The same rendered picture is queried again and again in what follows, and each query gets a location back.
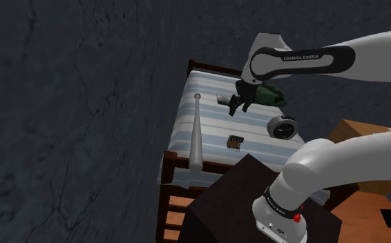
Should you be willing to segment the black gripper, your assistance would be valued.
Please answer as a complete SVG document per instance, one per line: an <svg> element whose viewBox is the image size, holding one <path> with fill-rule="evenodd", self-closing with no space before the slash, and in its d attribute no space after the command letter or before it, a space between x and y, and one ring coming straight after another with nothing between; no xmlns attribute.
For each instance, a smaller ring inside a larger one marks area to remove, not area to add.
<svg viewBox="0 0 391 243"><path fill-rule="evenodd" d="M234 116L236 109L243 103L242 111L247 112L248 107L253 103L256 91L258 89L258 85L250 84L244 81L243 79L239 79L235 82L236 91L238 95L232 95L228 107L229 107L229 115Z"/></svg>

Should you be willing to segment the grey baseball bat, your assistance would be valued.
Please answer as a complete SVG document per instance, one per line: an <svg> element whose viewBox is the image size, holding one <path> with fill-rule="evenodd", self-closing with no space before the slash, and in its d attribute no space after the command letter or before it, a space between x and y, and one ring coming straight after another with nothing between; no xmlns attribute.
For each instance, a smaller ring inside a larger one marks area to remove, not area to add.
<svg viewBox="0 0 391 243"><path fill-rule="evenodd" d="M195 114L193 118L193 128L191 133L191 147L189 153L189 170L192 173L199 173L203 169L203 154L202 154L202 132L200 124L200 98L201 94L196 93L195 98Z"/></svg>

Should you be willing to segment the dark robot stand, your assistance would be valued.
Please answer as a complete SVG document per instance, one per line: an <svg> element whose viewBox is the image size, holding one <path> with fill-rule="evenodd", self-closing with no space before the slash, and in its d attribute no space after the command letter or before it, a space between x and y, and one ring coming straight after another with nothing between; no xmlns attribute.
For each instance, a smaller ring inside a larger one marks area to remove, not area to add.
<svg viewBox="0 0 391 243"><path fill-rule="evenodd" d="M252 204L277 177L246 155L190 203L178 243L276 243L257 229Z"/></svg>

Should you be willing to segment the grey round alarm clock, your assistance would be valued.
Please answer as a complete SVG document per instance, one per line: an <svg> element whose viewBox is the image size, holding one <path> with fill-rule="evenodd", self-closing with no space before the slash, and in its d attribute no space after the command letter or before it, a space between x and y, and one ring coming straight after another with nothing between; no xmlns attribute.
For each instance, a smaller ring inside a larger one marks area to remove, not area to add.
<svg viewBox="0 0 391 243"><path fill-rule="evenodd" d="M298 124L290 115L279 115L268 122L267 132L270 137L289 140L298 133Z"/></svg>

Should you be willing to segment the orange wooden desk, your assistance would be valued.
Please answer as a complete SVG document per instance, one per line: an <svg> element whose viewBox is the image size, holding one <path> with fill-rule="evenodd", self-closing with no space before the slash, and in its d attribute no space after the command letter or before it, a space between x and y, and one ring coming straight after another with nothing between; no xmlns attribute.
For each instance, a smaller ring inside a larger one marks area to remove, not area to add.
<svg viewBox="0 0 391 243"><path fill-rule="evenodd" d="M391 181L359 182L329 188L325 208L342 220L338 243L391 243L382 209L391 209L386 195Z"/></svg>

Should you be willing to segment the small brown box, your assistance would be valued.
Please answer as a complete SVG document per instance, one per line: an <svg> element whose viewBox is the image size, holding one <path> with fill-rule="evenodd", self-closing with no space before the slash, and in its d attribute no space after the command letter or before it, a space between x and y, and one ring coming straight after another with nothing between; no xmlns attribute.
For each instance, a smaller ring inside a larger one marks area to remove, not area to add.
<svg viewBox="0 0 391 243"><path fill-rule="evenodd" d="M240 150L241 144L244 142L244 138L237 135L230 135L227 139L227 148L231 150Z"/></svg>

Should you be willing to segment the wooden bed with striped mattress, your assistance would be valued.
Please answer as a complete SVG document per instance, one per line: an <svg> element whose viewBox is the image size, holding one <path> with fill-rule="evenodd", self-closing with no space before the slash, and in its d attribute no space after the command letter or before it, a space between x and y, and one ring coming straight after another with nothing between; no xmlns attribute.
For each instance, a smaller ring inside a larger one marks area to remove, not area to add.
<svg viewBox="0 0 391 243"><path fill-rule="evenodd" d="M238 74L234 69L189 61L169 146L160 164L155 243L176 243L187 206L246 154L280 171L287 158L304 144L299 135L289 140L269 136L268 121L283 114L277 107L254 104L232 117L227 106L217 103L217 95L230 97L236 91ZM196 93L201 94L204 168L200 173L188 169ZM245 139L239 151L227 148L230 135Z"/></svg>

